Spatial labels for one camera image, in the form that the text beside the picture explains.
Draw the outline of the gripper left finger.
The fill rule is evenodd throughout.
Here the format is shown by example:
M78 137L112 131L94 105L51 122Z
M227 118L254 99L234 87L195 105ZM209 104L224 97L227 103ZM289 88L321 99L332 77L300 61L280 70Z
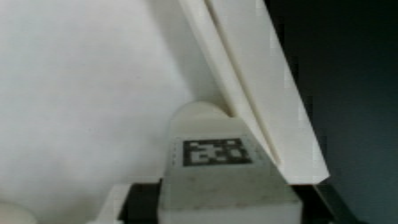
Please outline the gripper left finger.
M158 224L161 180L117 184L90 224Z

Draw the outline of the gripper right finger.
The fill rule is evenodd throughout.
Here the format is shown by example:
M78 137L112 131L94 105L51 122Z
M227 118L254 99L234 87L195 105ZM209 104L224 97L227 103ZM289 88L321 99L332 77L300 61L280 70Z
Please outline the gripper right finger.
M303 204L300 224L367 224L355 217L328 184L293 185L293 190Z

